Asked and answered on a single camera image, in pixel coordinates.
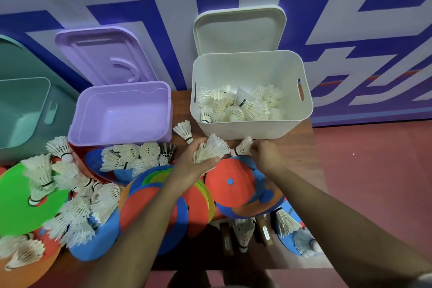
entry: purple plastic box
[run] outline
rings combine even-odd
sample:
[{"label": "purple plastic box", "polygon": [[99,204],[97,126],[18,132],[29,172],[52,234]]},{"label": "purple plastic box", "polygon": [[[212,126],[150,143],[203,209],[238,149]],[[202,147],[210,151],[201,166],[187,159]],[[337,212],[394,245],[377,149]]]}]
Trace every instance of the purple plastic box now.
[{"label": "purple plastic box", "polygon": [[163,81],[85,89],[78,98],[68,139],[75,146],[169,142],[171,89]]}]

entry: person's right arm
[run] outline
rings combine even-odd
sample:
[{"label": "person's right arm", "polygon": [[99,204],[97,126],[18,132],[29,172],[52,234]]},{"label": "person's right arm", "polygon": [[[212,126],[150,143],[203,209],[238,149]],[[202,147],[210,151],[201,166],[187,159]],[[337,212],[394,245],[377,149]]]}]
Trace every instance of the person's right arm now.
[{"label": "person's right arm", "polygon": [[407,287],[432,272],[431,263],[406,243],[290,171],[274,143],[255,141],[251,154],[349,287]]}]

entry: bin lid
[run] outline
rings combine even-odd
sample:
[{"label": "bin lid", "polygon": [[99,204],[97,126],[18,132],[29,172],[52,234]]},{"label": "bin lid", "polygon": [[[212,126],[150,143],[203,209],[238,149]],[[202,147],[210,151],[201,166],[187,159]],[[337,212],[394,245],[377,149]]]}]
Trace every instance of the bin lid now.
[{"label": "bin lid", "polygon": [[285,12],[274,5],[206,11],[195,20],[193,36],[198,56],[271,51],[277,50],[285,24]]},{"label": "bin lid", "polygon": [[122,27],[63,30],[55,43],[95,86],[157,80],[136,36]]}]

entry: storage bin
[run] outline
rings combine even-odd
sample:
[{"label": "storage bin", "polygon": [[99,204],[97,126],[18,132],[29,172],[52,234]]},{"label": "storage bin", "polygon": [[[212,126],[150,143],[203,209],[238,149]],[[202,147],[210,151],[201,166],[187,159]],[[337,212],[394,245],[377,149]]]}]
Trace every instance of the storage bin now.
[{"label": "storage bin", "polygon": [[[305,77],[303,61],[289,50],[204,54],[193,63],[191,114],[206,135],[222,139],[276,139],[308,118],[313,111],[312,96]],[[303,90],[301,100],[299,85]],[[257,85],[273,84],[284,92],[278,107],[281,121],[242,121],[202,123],[196,96],[200,87],[218,89],[231,85],[251,90]]]},{"label": "storage bin", "polygon": [[44,77],[0,81],[0,162],[47,152],[51,139],[68,133],[75,101]]},{"label": "storage bin", "polygon": [[75,146],[171,140],[171,89],[163,81],[90,87],[76,109],[68,134]]}]

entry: table top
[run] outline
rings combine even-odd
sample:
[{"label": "table top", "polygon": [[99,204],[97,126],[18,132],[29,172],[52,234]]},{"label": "table top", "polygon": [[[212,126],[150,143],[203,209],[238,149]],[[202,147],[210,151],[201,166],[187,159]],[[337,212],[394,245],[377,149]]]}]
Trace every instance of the table top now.
[{"label": "table top", "polygon": [[[185,120],[190,120],[192,135],[194,138],[204,136],[197,122],[190,112],[191,92],[173,91],[173,127]],[[173,133],[172,140],[177,145],[175,158],[187,148],[187,143]],[[227,141],[231,148],[240,141]],[[284,156],[289,168],[303,177],[305,180],[327,192],[324,181],[324,173],[315,145],[314,133],[309,119],[303,121],[282,138],[273,140]],[[233,269],[290,269],[290,268],[323,268],[331,267],[324,255],[303,258],[292,254],[287,250],[278,237],[272,232],[274,245],[264,247],[259,235],[253,237],[246,253],[240,253],[235,249],[234,256],[224,256],[222,248],[222,236],[217,225],[207,225],[206,229],[193,239],[184,238],[180,244],[170,253],[158,256],[153,265],[153,270],[233,270]],[[80,262],[63,252],[51,267],[46,276],[58,276],[67,269],[68,274],[76,273],[80,276],[88,271],[92,262]]]}]

